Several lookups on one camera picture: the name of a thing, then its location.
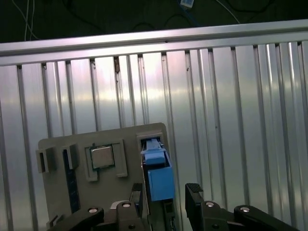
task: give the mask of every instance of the black cable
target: black cable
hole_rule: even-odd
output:
[[[145,26],[150,27],[150,28],[153,29],[153,30],[156,30],[156,27],[153,26],[152,24],[147,23],[147,22],[141,22],[141,23],[136,24],[136,25],[131,29],[131,31],[134,31],[137,27],[139,27],[139,26],[141,26],[141,25],[145,25]]]
[[[275,0],[269,0],[269,2],[263,6],[260,10],[246,10],[246,9],[238,9],[236,7],[234,7],[229,0],[225,0],[228,5],[230,6],[231,9],[233,9],[234,11],[237,11],[237,12],[241,12],[241,13],[263,13],[267,10],[267,8],[272,5]]]
[[[68,12],[70,12],[71,15],[73,15],[75,18],[79,19],[79,20],[82,21],[83,23],[86,23],[86,24],[88,24],[88,25],[90,25],[90,26],[96,28],[96,29],[99,30],[100,32],[105,33],[105,31],[104,31],[103,29],[101,29],[99,26],[95,25],[95,24],[92,23],[92,22],[89,22],[88,20],[86,20],[86,19],[80,17],[80,16],[77,15],[75,12],[73,12],[73,11],[70,9],[70,7],[68,7],[68,5],[65,4],[64,0],[62,0],[62,3],[63,3],[63,5],[64,5],[64,7],[66,8],[66,10],[67,10]]]
[[[172,18],[174,18],[174,17],[182,17],[182,18],[184,18],[184,19],[188,22],[189,25],[192,25],[191,22],[189,21],[189,19],[188,19],[187,17],[185,17],[183,14],[181,14],[181,13],[175,13],[175,14],[171,15],[171,16],[165,21],[164,28],[167,26],[168,22],[169,22]]]

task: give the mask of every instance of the rectangular slot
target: rectangular slot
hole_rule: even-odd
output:
[[[39,160],[40,160],[40,170],[42,172],[45,172],[46,168],[45,168],[44,154],[43,153],[39,153]]]
[[[79,200],[75,171],[71,170],[69,167],[67,150],[63,150],[63,161],[64,161],[65,176],[66,176],[71,212],[75,213],[76,211],[80,210],[80,200]]]

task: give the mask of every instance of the metal bar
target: metal bar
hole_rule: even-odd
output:
[[[131,81],[132,81],[132,96],[134,104],[134,115],[135,125],[144,124],[144,94],[143,94],[143,83],[142,83],[142,72],[139,70],[138,56],[129,56],[130,70],[131,70]]]
[[[31,158],[31,169],[35,193],[35,206],[37,211],[38,227],[46,226],[48,212],[45,199],[45,189],[42,175],[38,172],[36,149],[38,142],[48,137],[48,120],[46,118],[45,94],[43,88],[43,76],[40,64],[28,64],[22,66],[22,92],[25,110],[24,136],[26,155]]]
[[[99,120],[102,130],[120,128],[114,59],[95,59]]]
[[[244,183],[240,121],[236,97],[235,70],[230,48],[213,49],[216,73],[227,208],[244,204]]]
[[[208,50],[200,50],[201,66],[201,88],[204,93],[205,124],[207,145],[209,152],[209,165],[211,176],[212,200],[219,203],[221,207],[226,207],[224,195],[224,169],[221,166],[222,152],[220,146],[220,122],[218,116],[218,99],[216,92],[216,79],[214,72],[214,62],[209,58]]]
[[[165,86],[161,54],[144,54],[143,61],[149,123],[163,122],[167,124],[167,108],[162,106],[162,103],[165,102]]]
[[[29,176],[27,171],[16,66],[0,68],[0,79],[1,117],[5,152],[7,153],[4,164],[7,165],[8,171],[13,227],[14,229],[32,230],[27,179],[31,175]]]
[[[268,212],[266,172],[258,102],[255,54],[252,46],[236,48],[236,60],[242,104],[244,142],[250,205]]]
[[[121,81],[121,96],[122,96],[122,110],[123,110],[123,122],[124,127],[130,127],[134,125],[134,110],[132,104],[132,89],[131,89],[131,76],[128,65],[128,57],[120,56],[120,79]]]
[[[203,178],[208,177],[210,180],[209,171],[202,175],[203,168],[202,164],[200,163],[201,156],[204,154],[204,146],[203,142],[199,142],[199,135],[200,130],[205,129],[205,117],[204,117],[204,109],[203,109],[203,101],[201,95],[201,88],[200,83],[197,85],[194,84],[194,80],[198,78],[200,80],[199,74],[199,60],[198,60],[198,52],[197,51],[190,51],[189,53],[185,53],[185,61],[186,61],[186,74],[187,74],[187,84],[188,84],[188,93],[189,93],[189,104],[190,104],[190,113],[192,116],[192,138],[193,138],[193,146],[195,148],[195,162],[196,162],[196,173],[197,173],[197,183],[203,187]],[[206,130],[202,131],[202,138],[206,138],[204,134]],[[206,193],[211,192],[211,187],[206,187]]]
[[[307,186],[303,177],[307,172],[303,166],[308,164],[308,160],[297,43],[281,44],[280,51],[296,226],[305,230],[307,205],[303,203]]]
[[[0,57],[0,66],[13,64],[30,64],[37,62],[55,62],[91,57],[109,57],[119,55],[141,54],[148,52],[166,52],[189,49],[204,49],[225,46],[244,46],[276,42],[302,41],[308,38],[308,32],[282,33],[251,37],[219,38],[168,43],[140,44],[131,46],[111,46],[106,48],[89,48],[85,50],[48,51],[46,53],[26,53]]]
[[[72,96],[75,105],[76,132],[85,133],[96,130],[94,102],[88,59],[73,60]]]
[[[295,129],[296,129],[296,142],[298,149],[298,170],[300,174],[300,183],[302,190],[301,203],[303,210],[301,211],[304,216],[304,229],[308,228],[308,220],[305,219],[308,209],[308,181],[306,176],[308,176],[308,153],[307,153],[307,134],[305,130],[305,120],[307,120],[307,115],[304,114],[304,101],[302,95],[301,86],[301,73],[299,67],[299,55],[297,42],[292,42],[288,44],[290,68],[291,68],[291,85],[293,94],[293,105],[295,111]]]
[[[68,98],[68,84],[66,75],[66,65],[65,62],[58,62],[58,74],[59,74],[59,91],[60,91],[60,101],[61,106],[61,117],[63,126],[63,135],[72,135],[72,121],[70,112],[70,102]]]
[[[270,33],[306,31],[307,20],[271,22],[259,24],[242,24],[231,26],[210,26],[157,32],[140,32],[116,35],[92,36],[83,38],[65,38],[32,42],[15,42],[0,44],[0,55],[16,53],[42,52],[45,50],[75,50],[108,46],[133,45],[135,43],[155,43],[179,40],[196,40],[225,37],[245,37]]]
[[[187,70],[185,64],[185,52],[168,52],[167,66],[169,74],[169,86],[171,96],[171,110],[174,126],[175,146],[177,150],[178,168],[191,169],[190,171],[179,171],[179,185],[183,186],[186,182],[196,182],[197,173],[195,170],[195,148],[193,146],[193,129],[189,89],[187,80]],[[180,201],[185,204],[185,188],[180,187]],[[184,206],[181,207],[183,229],[189,229],[190,223],[186,218]]]
[[[7,160],[5,152],[5,140],[1,111],[0,93],[0,230],[13,230],[12,204],[10,198]]]
[[[51,136],[63,135],[63,122],[61,118],[61,102],[59,99],[58,66],[57,63],[46,64],[46,94],[49,120],[51,124]]]

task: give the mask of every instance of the blue strip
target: blue strip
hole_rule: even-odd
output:
[[[77,188],[77,180],[76,174],[74,170],[69,169],[67,151],[63,151],[63,161],[64,161],[64,168],[65,168],[65,176],[66,176],[66,183],[68,189],[68,196],[69,196],[69,203],[71,206],[71,212],[75,213],[80,210],[80,200]]]

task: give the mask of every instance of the metallic wall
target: metallic wall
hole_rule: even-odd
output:
[[[0,46],[0,230],[45,230],[39,140],[163,122],[184,230],[184,185],[198,182],[222,207],[251,204],[308,231],[308,33],[294,25],[255,36],[226,26],[232,38],[140,43],[118,55]]]

